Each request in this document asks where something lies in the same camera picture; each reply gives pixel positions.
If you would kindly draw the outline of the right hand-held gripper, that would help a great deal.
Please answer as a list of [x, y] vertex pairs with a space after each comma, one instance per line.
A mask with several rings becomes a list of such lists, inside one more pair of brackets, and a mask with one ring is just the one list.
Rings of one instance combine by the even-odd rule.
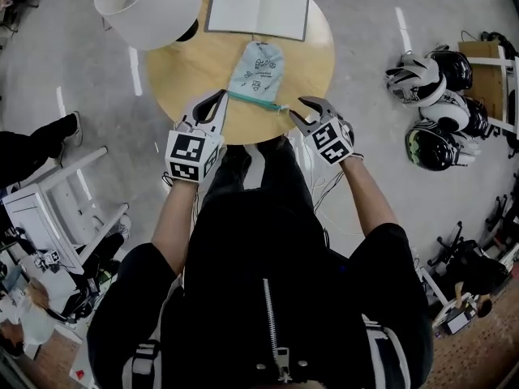
[[[306, 107], [316, 111], [321, 117], [333, 117], [337, 114], [335, 108], [324, 98], [300, 96], [298, 100]], [[296, 111], [290, 110], [289, 116], [301, 133], [308, 135], [304, 138], [304, 142], [326, 164], [338, 164], [354, 154], [350, 129], [338, 117], [333, 117], [327, 122], [320, 122], [320, 125], [314, 130], [314, 122], [307, 121]]]

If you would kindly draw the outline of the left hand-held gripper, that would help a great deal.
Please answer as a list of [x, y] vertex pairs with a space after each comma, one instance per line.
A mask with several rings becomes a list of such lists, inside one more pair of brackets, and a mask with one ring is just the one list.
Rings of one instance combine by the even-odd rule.
[[221, 135], [228, 105], [224, 89], [211, 91], [187, 105], [165, 149], [168, 174], [175, 179], [201, 183], [217, 162], [224, 144]]

